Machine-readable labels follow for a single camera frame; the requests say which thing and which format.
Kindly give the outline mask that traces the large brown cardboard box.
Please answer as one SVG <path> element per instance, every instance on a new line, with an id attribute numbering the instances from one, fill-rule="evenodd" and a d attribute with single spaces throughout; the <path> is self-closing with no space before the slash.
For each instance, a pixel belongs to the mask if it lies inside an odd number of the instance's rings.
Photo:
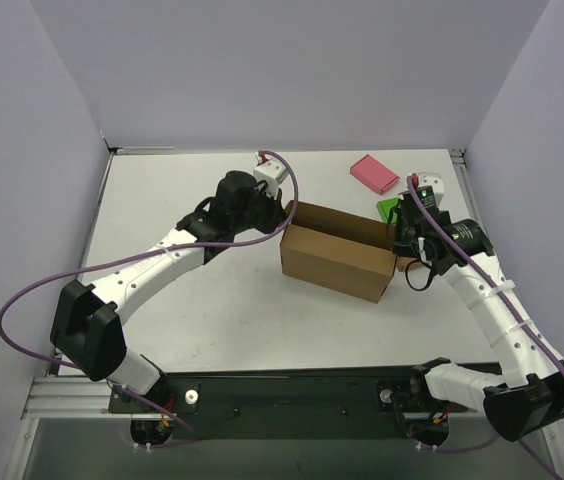
<path id="1" fill-rule="evenodd" d="M 280 243 L 282 273 L 377 303 L 397 257 L 380 221 L 300 202 Z"/>

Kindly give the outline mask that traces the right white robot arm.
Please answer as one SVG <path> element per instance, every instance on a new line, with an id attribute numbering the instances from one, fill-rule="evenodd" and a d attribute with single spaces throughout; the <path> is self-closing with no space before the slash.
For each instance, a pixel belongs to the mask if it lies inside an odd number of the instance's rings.
<path id="1" fill-rule="evenodd" d="M 500 371 L 483 374 L 450 360 L 422 366 L 425 396 L 484 414 L 504 439 L 564 419 L 564 358 L 540 334 L 506 278 L 492 243 L 472 220 L 454 222 L 431 186 L 402 192 L 393 250 L 444 279 L 464 301 Z"/>

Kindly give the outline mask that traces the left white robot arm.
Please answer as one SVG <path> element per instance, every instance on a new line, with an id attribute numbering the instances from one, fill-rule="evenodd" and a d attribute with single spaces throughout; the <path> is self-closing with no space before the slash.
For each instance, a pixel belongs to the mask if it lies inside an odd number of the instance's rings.
<path id="1" fill-rule="evenodd" d="M 216 193 L 183 217 L 148 258 L 88 285 L 63 287 L 50 332 L 51 343 L 89 379 L 108 379 L 131 390 L 145 411 L 166 402 L 163 373 L 130 350 L 123 327 L 154 295 L 185 273 L 209 263 L 247 230 L 270 234 L 285 220 L 280 186 L 285 167 L 267 162 L 253 172 L 230 171 Z"/>

